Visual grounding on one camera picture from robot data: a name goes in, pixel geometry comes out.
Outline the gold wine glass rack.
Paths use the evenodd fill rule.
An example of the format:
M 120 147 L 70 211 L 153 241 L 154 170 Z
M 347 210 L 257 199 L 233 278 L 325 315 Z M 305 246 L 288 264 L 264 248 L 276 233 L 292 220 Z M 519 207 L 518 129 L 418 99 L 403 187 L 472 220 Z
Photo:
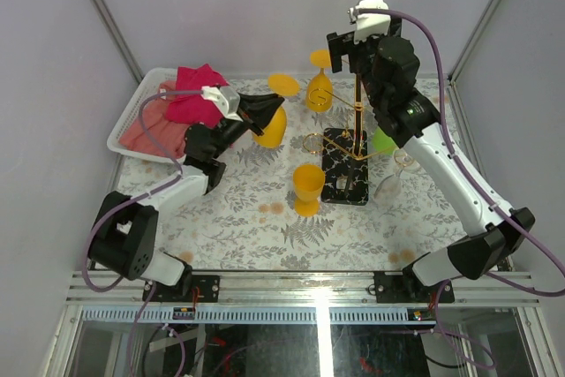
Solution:
M 373 136 L 368 136 L 365 130 L 367 107 L 360 78 L 354 79 L 351 101 L 344 100 L 334 89 L 332 101 L 352 109 L 353 124 L 311 132 L 304 136 L 303 148 L 313 155 L 321 155 L 321 168 L 326 176 L 322 201 L 364 206 L 369 201 L 369 160 L 380 155 L 373 149 Z

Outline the green plastic wine glass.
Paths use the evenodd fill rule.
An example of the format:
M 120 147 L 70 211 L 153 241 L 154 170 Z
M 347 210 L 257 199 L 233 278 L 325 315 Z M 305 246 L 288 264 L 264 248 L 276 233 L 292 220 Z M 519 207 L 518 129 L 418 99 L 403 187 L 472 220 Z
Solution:
M 396 143 L 378 127 L 372 138 L 373 149 L 378 155 L 391 155 L 396 149 Z

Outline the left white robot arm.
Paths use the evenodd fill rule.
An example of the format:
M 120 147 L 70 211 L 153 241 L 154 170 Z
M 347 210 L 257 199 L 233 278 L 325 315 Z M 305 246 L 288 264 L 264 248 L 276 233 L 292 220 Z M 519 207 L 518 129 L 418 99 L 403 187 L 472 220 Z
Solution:
M 118 280 L 160 283 L 166 295 L 180 302 L 192 295 L 192 268 L 156 249 L 162 216 L 212 192 L 226 169 L 220 155 L 247 132 L 274 133 L 284 99 L 279 94 L 240 94 L 230 86 L 182 90 L 177 96 L 212 102 L 222 115 L 219 124 L 213 128 L 191 125 L 185 133 L 182 161 L 165 152 L 176 168 L 172 176 L 135 196 L 109 193 L 88 236 L 84 257 L 115 272 Z

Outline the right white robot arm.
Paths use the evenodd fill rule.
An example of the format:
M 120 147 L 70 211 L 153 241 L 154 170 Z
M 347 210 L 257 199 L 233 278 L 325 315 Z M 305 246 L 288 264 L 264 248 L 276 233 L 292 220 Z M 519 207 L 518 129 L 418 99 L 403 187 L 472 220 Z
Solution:
M 418 302 L 442 281 L 480 278 L 517 250 L 535 218 L 529 208 L 504 200 L 450 140 L 443 115 L 416 88 L 420 62 L 400 31 L 400 20 L 393 19 L 362 38 L 354 31 L 331 33 L 327 42 L 333 72 L 348 58 L 378 126 L 422 166 L 463 225 L 463 238 L 405 268 L 403 293 Z

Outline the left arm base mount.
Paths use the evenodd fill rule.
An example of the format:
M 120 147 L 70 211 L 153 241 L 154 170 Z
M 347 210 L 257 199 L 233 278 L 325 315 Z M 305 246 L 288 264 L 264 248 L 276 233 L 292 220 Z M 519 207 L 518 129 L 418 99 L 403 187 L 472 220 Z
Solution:
M 217 303 L 220 293 L 221 277 L 211 274 L 194 274 L 192 266 L 183 263 L 183 272 L 179 281 L 168 286 L 156 283 L 154 295 L 150 298 L 149 292 L 143 294 L 143 300 L 150 298 L 151 302 L 161 303 Z

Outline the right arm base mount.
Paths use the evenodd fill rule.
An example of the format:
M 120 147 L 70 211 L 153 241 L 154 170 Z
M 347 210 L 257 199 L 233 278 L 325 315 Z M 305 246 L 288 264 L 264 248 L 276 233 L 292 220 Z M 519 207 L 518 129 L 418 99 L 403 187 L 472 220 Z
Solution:
M 414 271 L 416 263 L 404 267 L 401 271 L 373 271 L 373 286 L 376 302 L 379 304 L 416 304 L 429 303 L 437 298 L 443 281 L 451 284 L 459 277 L 457 271 L 448 271 L 434 277 L 434 284 L 423 283 Z

